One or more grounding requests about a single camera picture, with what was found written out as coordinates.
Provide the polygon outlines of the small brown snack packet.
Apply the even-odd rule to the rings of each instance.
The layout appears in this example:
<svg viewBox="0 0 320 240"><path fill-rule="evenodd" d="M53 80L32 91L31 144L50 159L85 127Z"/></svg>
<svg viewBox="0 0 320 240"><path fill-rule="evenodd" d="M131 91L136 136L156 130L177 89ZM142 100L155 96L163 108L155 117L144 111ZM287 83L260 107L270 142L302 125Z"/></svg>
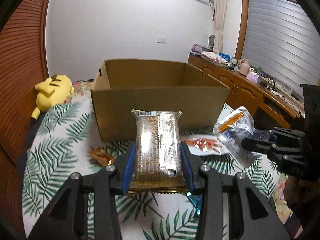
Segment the small brown snack packet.
<svg viewBox="0 0 320 240"><path fill-rule="evenodd" d="M100 147L91 150L89 155L103 167L113 165L115 162L115 158Z"/></svg>

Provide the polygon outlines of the gold clear cracker pack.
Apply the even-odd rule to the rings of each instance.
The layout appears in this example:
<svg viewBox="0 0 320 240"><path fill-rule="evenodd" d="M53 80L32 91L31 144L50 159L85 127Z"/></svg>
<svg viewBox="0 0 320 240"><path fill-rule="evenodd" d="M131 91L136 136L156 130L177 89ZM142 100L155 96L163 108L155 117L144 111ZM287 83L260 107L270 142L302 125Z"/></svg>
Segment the gold clear cracker pack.
<svg viewBox="0 0 320 240"><path fill-rule="evenodd" d="M136 118L136 153L129 193L184 192L178 125L183 112L133 109L131 113Z"/></svg>

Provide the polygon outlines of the blue foil candy wrapper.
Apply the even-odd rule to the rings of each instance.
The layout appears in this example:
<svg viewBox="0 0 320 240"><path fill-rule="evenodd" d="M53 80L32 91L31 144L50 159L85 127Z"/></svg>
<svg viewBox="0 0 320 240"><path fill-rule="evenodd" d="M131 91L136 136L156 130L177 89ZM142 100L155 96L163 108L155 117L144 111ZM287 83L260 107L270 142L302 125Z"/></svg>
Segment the blue foil candy wrapper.
<svg viewBox="0 0 320 240"><path fill-rule="evenodd" d="M201 211L202 195L193 195L190 192L186 192L185 195L195 208L197 215L199 215Z"/></svg>

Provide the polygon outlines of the brown cardboard box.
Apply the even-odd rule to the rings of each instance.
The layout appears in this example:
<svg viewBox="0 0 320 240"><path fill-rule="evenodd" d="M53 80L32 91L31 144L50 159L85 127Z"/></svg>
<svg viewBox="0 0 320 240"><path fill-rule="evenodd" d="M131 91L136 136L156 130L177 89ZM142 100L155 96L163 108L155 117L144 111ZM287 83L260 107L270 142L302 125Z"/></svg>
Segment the brown cardboard box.
<svg viewBox="0 0 320 240"><path fill-rule="evenodd" d="M210 69L188 63L105 60L91 89L100 138L103 142L133 140L136 122L131 111L181 111L179 129L214 125L229 87Z"/></svg>

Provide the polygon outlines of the white chicken feet snack bag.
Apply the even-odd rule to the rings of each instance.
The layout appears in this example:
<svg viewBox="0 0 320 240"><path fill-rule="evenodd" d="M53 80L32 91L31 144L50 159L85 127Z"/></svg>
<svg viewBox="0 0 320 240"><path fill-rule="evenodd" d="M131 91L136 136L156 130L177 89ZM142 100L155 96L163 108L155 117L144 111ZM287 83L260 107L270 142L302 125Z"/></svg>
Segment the white chicken feet snack bag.
<svg viewBox="0 0 320 240"><path fill-rule="evenodd" d="M228 148L215 136L209 137L185 137L184 141L191 154L204 157L209 155L222 156L229 154Z"/></svg>

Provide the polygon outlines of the pink tissue box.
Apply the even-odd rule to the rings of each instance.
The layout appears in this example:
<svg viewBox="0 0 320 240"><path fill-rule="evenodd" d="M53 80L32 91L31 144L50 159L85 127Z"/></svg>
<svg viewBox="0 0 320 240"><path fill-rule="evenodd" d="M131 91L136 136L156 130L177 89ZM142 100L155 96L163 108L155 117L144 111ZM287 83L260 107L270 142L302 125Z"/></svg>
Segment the pink tissue box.
<svg viewBox="0 0 320 240"><path fill-rule="evenodd" d="M249 71L247 76L246 76L246 79L251 81L252 83L258 84L259 83L259 77L260 76L259 76L258 73Z"/></svg>

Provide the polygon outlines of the white orange-striped snack pouch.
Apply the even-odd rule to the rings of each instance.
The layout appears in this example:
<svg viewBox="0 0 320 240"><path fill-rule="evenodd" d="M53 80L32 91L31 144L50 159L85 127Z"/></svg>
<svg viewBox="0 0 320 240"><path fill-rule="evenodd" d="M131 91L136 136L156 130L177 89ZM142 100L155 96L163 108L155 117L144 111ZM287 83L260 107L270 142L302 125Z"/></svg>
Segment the white orange-striped snack pouch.
<svg viewBox="0 0 320 240"><path fill-rule="evenodd" d="M269 131L255 129L254 120L250 112L240 106L213 128L214 134L229 150L233 158L244 168L250 167L261 155L257 152L246 151L242 148L242 139L253 137L254 139L268 140Z"/></svg>

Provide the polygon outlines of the pink kettle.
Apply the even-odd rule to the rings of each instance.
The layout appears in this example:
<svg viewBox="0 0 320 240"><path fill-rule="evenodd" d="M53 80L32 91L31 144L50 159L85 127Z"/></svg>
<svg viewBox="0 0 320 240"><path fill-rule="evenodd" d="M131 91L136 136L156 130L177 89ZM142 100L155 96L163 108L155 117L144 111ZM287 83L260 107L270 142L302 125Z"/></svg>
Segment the pink kettle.
<svg viewBox="0 0 320 240"><path fill-rule="evenodd" d="M247 76L249 72L249 60L248 59L242 59L240 60L240 71L239 73L243 76Z"/></svg>

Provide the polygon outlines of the small white desk fan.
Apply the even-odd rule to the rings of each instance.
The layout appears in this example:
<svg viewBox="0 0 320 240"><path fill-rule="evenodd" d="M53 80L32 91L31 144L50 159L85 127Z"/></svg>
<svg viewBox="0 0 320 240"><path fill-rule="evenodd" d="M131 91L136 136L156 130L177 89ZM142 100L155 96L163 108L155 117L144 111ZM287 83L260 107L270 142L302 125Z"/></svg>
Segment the small white desk fan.
<svg viewBox="0 0 320 240"><path fill-rule="evenodd" d="M214 48L214 41L215 41L215 36L214 35L210 35L208 38L208 47L213 50Z"/></svg>

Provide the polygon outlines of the white power strip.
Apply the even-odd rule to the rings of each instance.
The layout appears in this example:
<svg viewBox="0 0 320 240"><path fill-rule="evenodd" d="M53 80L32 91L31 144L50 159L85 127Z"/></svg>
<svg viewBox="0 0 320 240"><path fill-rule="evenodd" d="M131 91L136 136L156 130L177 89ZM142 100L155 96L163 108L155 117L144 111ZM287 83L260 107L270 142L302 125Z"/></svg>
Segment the white power strip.
<svg viewBox="0 0 320 240"><path fill-rule="evenodd" d="M276 90L269 89L268 92L275 98L281 97L281 94Z"/></svg>

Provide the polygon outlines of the grey window roller blind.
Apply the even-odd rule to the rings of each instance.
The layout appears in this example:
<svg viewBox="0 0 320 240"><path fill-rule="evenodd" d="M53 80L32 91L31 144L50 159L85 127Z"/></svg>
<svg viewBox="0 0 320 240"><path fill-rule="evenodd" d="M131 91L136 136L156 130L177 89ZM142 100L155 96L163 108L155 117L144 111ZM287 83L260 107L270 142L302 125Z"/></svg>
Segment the grey window roller blind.
<svg viewBox="0 0 320 240"><path fill-rule="evenodd" d="M248 0L242 57L302 96L318 82L319 34L295 0Z"/></svg>

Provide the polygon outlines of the floral quilt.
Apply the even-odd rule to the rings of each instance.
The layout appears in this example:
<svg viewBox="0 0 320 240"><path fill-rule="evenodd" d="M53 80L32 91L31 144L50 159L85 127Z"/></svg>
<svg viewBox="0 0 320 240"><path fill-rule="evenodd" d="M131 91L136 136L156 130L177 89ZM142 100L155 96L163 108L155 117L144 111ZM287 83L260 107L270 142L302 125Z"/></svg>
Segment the floral quilt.
<svg viewBox="0 0 320 240"><path fill-rule="evenodd" d="M85 96L86 94L90 94L93 79L89 80L80 80L73 83L74 92L73 95Z"/></svg>

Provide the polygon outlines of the yellow Pikachu plush toy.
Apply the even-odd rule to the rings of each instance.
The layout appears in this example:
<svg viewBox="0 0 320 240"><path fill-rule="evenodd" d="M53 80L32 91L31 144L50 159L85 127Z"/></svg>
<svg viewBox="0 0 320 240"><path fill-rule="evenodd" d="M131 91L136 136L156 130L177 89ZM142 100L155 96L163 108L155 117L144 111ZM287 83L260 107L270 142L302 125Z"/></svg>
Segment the yellow Pikachu plush toy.
<svg viewBox="0 0 320 240"><path fill-rule="evenodd" d="M47 112L57 104L64 103L74 92L71 80L65 75L53 75L35 85L38 92L36 108L31 117L38 119L41 112Z"/></svg>

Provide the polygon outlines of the folded floral cloth pile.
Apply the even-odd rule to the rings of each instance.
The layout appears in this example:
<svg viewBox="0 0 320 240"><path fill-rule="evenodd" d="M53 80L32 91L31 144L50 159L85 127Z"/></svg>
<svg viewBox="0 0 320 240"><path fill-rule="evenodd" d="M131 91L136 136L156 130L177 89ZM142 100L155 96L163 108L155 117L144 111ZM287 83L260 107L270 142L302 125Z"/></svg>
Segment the folded floral cloth pile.
<svg viewBox="0 0 320 240"><path fill-rule="evenodd" d="M202 51L201 56L203 59L211 63L228 64L228 61L226 61L224 58L222 58L214 52Z"/></svg>

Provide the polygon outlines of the white floral curtain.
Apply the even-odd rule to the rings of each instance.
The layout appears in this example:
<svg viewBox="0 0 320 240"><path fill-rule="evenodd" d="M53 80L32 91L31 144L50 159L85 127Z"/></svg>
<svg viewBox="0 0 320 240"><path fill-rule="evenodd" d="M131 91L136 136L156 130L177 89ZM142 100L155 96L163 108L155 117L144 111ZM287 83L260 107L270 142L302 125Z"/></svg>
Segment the white floral curtain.
<svg viewBox="0 0 320 240"><path fill-rule="evenodd" d="M213 51L216 54L223 50L223 29L225 25L226 11L227 0L214 0L215 40Z"/></svg>

